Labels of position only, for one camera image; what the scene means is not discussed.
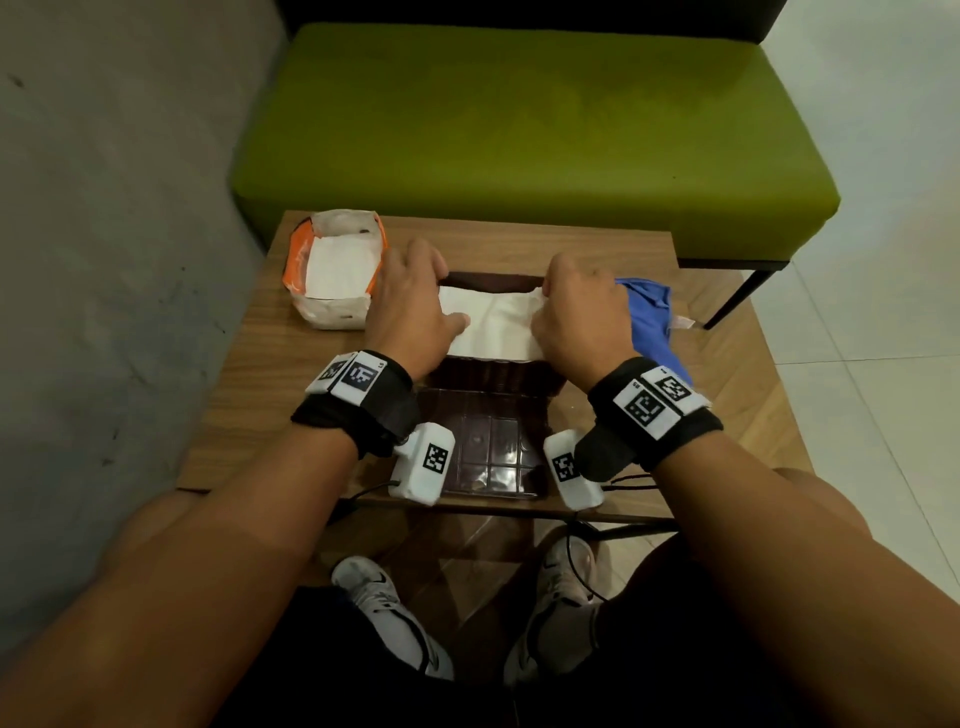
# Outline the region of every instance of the hand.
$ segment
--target hand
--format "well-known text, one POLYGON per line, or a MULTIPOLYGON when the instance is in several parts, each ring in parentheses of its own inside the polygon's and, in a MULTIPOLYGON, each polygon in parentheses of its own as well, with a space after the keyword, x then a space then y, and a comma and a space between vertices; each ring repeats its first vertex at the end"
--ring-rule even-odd
POLYGON ((627 289, 609 271, 585 273, 566 253, 554 255, 543 279, 546 305, 531 322, 543 355, 579 389, 637 356, 627 289))
POLYGON ((406 255, 387 249, 373 287, 364 348, 386 354, 414 381, 437 368, 470 323, 466 313, 440 310, 437 281, 449 272, 440 251, 417 238, 406 255))

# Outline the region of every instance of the wooden table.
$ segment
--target wooden table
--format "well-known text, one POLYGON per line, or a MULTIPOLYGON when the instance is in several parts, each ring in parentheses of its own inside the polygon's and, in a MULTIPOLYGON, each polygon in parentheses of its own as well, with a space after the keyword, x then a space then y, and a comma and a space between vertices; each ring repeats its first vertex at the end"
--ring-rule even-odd
MULTIPOLYGON (((317 331, 300 317, 280 282, 290 233, 309 213, 288 211, 253 290, 240 332, 230 348, 220 379, 210 395, 200 429, 180 472, 178 487, 213 489, 288 423, 303 397, 303 388, 337 353, 362 348, 362 331, 317 331)), ((429 239, 455 271, 543 275, 553 254, 569 251, 587 266, 604 267, 618 276, 636 276, 672 284, 679 274, 668 232, 562 228, 384 217, 392 245, 415 236, 429 239)), ((683 350, 678 351, 684 359, 683 350)), ((554 431, 593 423, 586 396, 567 384, 548 412, 554 431)), ((357 464, 346 496, 390 478, 393 458, 367 456, 357 464)), ((364 505, 422 507, 384 491, 357 500, 364 505)), ((569 519, 551 482, 547 497, 511 499, 444 495, 435 510, 457 513, 569 519)), ((669 517, 657 491, 608 494, 599 508, 581 518, 595 522, 637 522, 669 517)))

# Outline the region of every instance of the black wristband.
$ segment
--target black wristband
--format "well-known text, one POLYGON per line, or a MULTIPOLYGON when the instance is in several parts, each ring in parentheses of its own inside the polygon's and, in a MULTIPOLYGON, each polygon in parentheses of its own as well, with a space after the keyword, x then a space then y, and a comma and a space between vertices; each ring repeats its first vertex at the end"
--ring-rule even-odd
POLYGON ((691 440, 723 429, 706 399, 645 356, 623 362, 587 397, 598 426, 577 444, 575 457, 589 480, 599 482, 618 473, 630 452, 633 462, 649 473, 691 440))
POLYGON ((393 359, 363 350, 335 358, 307 387, 306 399, 290 419, 341 428, 361 458, 367 452, 388 457, 420 422, 412 389, 413 379, 393 359))

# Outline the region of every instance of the qr code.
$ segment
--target qr code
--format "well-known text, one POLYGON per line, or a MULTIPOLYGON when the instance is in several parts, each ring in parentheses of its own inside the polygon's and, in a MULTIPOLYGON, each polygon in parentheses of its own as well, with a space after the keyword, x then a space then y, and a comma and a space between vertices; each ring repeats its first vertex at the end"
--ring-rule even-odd
POLYGON ((366 392, 370 389, 370 385, 374 379, 376 379, 376 370, 353 362, 353 365, 349 368, 349 371, 347 371, 347 375, 344 376, 341 381, 349 384, 351 387, 359 389, 361 392, 366 392))
POLYGON ((644 426, 653 422, 664 409, 666 405, 645 389, 641 389, 626 407, 627 413, 644 426))
POLYGON ((446 458, 449 457, 449 455, 448 450, 430 443, 426 448, 426 457, 423 458, 423 466, 434 473, 443 473, 446 458))
POLYGON ((320 375, 320 379, 333 379, 335 376, 340 374, 340 371, 347 366, 349 359, 341 359, 340 361, 333 362, 330 366, 324 369, 324 373, 320 375))
POLYGON ((693 394, 675 376, 668 376, 661 379, 657 382, 657 387, 673 401, 680 401, 684 397, 689 397, 693 394))
POLYGON ((573 462, 572 452, 565 452, 563 455, 553 458, 552 462, 553 470, 557 474, 557 479, 562 483, 580 475, 580 473, 577 472, 576 464, 573 462))

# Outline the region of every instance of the black pants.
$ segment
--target black pants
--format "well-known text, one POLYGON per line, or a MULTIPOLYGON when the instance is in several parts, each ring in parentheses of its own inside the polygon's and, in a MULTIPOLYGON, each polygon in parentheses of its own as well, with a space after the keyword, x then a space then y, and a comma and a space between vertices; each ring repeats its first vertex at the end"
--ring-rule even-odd
POLYGON ((336 587, 301 588, 213 722, 228 725, 816 724, 689 557, 657 548, 608 605, 600 647, 515 698, 426 677, 336 587))

